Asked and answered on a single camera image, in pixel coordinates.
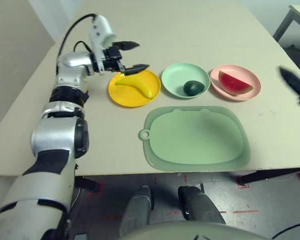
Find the red watermelon flesh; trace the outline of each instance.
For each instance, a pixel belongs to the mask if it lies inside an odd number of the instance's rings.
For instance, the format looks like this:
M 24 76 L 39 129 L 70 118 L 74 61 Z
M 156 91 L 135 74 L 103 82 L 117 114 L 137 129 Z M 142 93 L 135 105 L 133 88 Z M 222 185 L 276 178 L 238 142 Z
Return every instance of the red watermelon flesh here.
M 230 76 L 223 71 L 219 71 L 219 83 L 227 93 L 232 95 L 246 94 L 254 89 L 250 84 Z

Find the green tray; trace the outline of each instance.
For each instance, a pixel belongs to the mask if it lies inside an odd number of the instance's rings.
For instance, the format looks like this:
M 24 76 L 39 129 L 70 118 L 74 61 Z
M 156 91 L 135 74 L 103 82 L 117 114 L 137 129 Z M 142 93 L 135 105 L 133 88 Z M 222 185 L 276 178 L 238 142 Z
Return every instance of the green tray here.
M 163 171 L 232 171 L 250 160 L 243 126 L 220 106 L 154 109 L 139 138 L 148 163 Z

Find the black cable wire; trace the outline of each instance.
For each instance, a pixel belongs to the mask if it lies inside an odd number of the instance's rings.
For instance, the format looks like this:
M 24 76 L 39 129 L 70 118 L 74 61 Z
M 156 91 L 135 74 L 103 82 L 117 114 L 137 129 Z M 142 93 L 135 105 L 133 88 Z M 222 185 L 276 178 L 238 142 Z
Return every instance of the black cable wire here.
M 90 14 L 84 15 L 84 16 L 80 17 L 77 21 L 75 21 L 75 22 L 71 25 L 71 27 L 68 29 L 68 31 L 66 32 L 66 34 L 65 34 L 65 36 L 64 36 L 64 38 L 63 38 L 63 40 L 62 40 L 62 43 L 61 43 L 60 48 L 59 48 L 59 52 L 58 52 L 57 59 L 58 59 L 58 57 L 61 55 L 61 53 L 62 53 L 62 51 L 63 51 L 63 49 L 64 49 L 64 46 L 65 46 L 66 40 L 67 40 L 67 38 L 68 38 L 70 32 L 72 31 L 72 29 L 73 29 L 79 22 L 81 22 L 82 20 L 84 20 L 84 19 L 86 19 L 86 18 L 90 18 L 90 17 L 94 19 L 96 16 L 97 16 L 97 15 L 94 14 L 94 13 L 90 13 Z M 58 65 L 57 65 L 56 68 L 55 68 L 55 72 L 56 72 L 56 74 L 58 74 Z
M 84 41 L 77 41 L 76 44 L 74 45 L 73 47 L 73 51 L 75 52 L 76 51 L 76 48 L 77 48 L 77 45 L 78 44 L 83 44 L 85 49 L 89 52 L 89 53 L 92 53 L 92 50 L 91 48 L 88 46 L 88 44 L 86 44 Z
M 296 227 L 300 227 L 300 223 L 299 223 L 299 224 L 296 224 L 296 225 L 293 225 L 293 226 L 290 226 L 290 227 L 287 227 L 286 229 L 284 229 L 284 230 L 278 232 L 278 233 L 277 233 L 276 235 L 274 235 L 271 239 L 275 239 L 275 238 L 277 238 L 279 235 L 285 233 L 286 231 L 289 231 L 289 230 L 291 230 L 291 229 L 294 229 L 294 228 L 296 228 Z

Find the yellow banana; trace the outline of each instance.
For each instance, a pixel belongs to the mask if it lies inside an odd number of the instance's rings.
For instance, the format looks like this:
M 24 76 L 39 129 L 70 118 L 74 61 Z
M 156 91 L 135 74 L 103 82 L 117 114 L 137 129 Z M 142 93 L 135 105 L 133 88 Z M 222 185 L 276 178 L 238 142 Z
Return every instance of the yellow banana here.
M 136 89 L 139 89 L 140 92 L 146 96 L 148 99 L 153 99 L 154 96 L 152 95 L 149 87 L 145 82 L 136 76 L 125 76 L 122 80 L 119 80 L 115 83 L 115 85 L 126 85 L 131 86 Z

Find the table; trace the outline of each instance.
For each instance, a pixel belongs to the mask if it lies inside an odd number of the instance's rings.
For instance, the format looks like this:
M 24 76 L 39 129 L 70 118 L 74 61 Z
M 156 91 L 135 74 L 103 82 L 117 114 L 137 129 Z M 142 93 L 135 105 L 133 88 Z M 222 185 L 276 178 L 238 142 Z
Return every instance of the table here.
M 240 2 L 214 0 L 88 0 L 76 18 L 97 12 L 117 33 L 117 41 L 141 47 L 123 52 L 123 63 L 150 64 L 160 75 L 170 64 L 193 63 L 210 71 L 221 64 L 248 68 L 260 79 L 258 97 L 232 102 L 213 89 L 192 99 L 178 99 L 165 89 L 153 102 L 137 108 L 114 104 L 107 86 L 114 73 L 88 78 L 85 104 L 90 148 L 77 160 L 79 176 L 162 172 L 146 161 L 138 133 L 148 113 L 163 106 L 222 106 L 232 110 L 245 128 L 250 162 L 241 170 L 300 168 L 300 106 L 297 95 L 281 79 L 283 65 L 300 70 L 257 19 Z M 70 35 L 66 51 L 78 40 L 89 42 L 89 21 Z M 0 175 L 23 173 L 35 161 L 30 135 L 55 82 L 60 40 L 50 49 L 0 123 Z
M 289 12 L 273 35 L 273 38 L 277 42 L 280 40 L 292 21 L 296 21 L 300 25 L 300 5 L 290 5 L 289 8 Z

